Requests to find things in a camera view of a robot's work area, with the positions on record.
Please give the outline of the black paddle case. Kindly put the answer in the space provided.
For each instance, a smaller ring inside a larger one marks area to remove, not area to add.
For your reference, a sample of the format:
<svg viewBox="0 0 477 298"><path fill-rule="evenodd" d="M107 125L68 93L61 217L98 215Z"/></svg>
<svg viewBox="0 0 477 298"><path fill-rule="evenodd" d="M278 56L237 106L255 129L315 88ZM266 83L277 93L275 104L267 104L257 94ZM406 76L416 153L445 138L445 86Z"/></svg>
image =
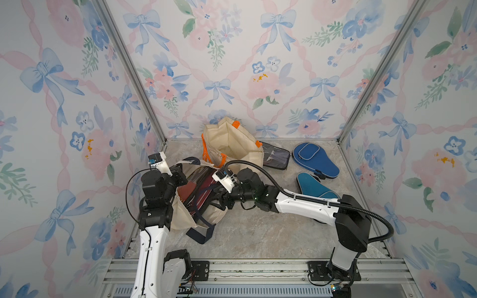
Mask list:
<svg viewBox="0 0 477 298"><path fill-rule="evenodd" d="M280 147L263 142L263 166L273 168L276 170L286 170L288 167L291 153Z"/></svg>

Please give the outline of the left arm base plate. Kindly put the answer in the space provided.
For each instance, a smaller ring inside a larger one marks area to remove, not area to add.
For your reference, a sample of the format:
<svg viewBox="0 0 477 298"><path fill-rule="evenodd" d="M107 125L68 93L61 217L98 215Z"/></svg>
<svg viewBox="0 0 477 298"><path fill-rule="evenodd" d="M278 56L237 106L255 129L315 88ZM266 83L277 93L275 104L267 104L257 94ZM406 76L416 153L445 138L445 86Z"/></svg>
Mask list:
<svg viewBox="0 0 477 298"><path fill-rule="evenodd" d="M210 272L209 261L186 262L185 279L187 281L208 281Z"/></svg>

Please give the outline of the teal paddle case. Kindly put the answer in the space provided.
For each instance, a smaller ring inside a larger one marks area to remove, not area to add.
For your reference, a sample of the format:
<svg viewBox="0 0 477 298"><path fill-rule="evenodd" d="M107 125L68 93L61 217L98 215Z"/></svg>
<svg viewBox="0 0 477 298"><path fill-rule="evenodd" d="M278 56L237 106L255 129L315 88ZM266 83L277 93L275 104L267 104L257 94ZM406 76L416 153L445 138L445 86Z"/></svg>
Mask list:
<svg viewBox="0 0 477 298"><path fill-rule="evenodd" d="M303 195L320 197L323 199L339 199L339 195L321 184L318 179L308 173L299 173L296 178Z"/></svg>

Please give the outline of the canvas bag orange handles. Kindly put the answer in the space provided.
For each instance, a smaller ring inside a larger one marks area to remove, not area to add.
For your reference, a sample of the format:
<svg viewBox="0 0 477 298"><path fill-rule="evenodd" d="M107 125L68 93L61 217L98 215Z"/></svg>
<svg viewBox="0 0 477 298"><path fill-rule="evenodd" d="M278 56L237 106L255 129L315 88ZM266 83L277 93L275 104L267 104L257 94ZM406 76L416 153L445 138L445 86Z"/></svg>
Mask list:
<svg viewBox="0 0 477 298"><path fill-rule="evenodd" d="M264 150L238 120L225 117L218 124L208 124L201 135L202 159L220 168L232 160L263 166Z"/></svg>

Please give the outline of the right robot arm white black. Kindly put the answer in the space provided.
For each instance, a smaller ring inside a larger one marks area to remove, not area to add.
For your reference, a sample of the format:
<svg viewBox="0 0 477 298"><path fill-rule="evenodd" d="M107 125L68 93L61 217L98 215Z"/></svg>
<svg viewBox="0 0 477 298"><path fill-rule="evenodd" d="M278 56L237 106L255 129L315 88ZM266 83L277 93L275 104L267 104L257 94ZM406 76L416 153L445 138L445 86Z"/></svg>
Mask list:
<svg viewBox="0 0 477 298"><path fill-rule="evenodd" d="M357 259L370 243L371 217L351 196L323 199L289 192L276 185L266 185L251 169L234 175L220 169L212 175L219 186L221 209L231 209L236 202L252 201L264 212L294 214L335 227L338 242L326 264L327 275L335 279L351 278L357 270Z"/></svg>

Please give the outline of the canvas bag navy handles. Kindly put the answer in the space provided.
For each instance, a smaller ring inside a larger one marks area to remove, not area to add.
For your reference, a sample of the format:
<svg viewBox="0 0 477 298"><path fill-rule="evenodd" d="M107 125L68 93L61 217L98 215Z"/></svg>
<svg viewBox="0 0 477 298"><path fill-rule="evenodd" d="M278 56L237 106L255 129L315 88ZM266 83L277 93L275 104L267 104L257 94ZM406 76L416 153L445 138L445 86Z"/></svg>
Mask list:
<svg viewBox="0 0 477 298"><path fill-rule="evenodd" d="M227 213L216 198L221 185L214 181L212 175L217 169L193 156L176 164L183 170L188 182L176 191L171 228L185 230L188 237L203 245L212 238L216 225Z"/></svg>

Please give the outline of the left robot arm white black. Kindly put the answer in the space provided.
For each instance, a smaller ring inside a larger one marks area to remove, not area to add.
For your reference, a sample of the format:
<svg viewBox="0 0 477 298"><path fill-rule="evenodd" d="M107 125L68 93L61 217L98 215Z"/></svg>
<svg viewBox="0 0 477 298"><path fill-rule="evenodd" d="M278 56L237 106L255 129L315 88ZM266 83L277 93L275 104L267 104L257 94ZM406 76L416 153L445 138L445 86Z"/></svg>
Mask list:
<svg viewBox="0 0 477 298"><path fill-rule="evenodd" d="M174 298L181 281L192 265L186 250L167 253L166 240L173 219L176 190L187 184L180 165L169 173L150 169L141 177L144 197L139 205L139 262L131 293L132 298Z"/></svg>

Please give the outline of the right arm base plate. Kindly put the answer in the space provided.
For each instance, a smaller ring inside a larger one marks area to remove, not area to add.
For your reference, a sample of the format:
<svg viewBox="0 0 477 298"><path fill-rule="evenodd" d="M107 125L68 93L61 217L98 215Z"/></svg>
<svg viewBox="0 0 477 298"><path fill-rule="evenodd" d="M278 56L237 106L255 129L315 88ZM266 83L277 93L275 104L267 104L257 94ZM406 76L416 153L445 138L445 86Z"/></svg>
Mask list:
<svg viewBox="0 0 477 298"><path fill-rule="evenodd" d="M348 271L336 268L330 261L308 261L307 267L308 278L313 283L361 281L361 275L356 262Z"/></svg>

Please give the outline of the blue paddle case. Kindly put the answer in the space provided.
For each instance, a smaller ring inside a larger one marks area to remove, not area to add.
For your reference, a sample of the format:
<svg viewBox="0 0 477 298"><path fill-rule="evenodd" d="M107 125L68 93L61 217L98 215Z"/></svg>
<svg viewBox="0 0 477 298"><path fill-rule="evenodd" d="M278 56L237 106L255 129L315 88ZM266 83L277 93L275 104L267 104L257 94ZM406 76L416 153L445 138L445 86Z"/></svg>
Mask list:
<svg viewBox="0 0 477 298"><path fill-rule="evenodd" d="M319 179L334 179L340 170L317 144L301 143L292 151L293 160L302 168L313 172Z"/></svg>

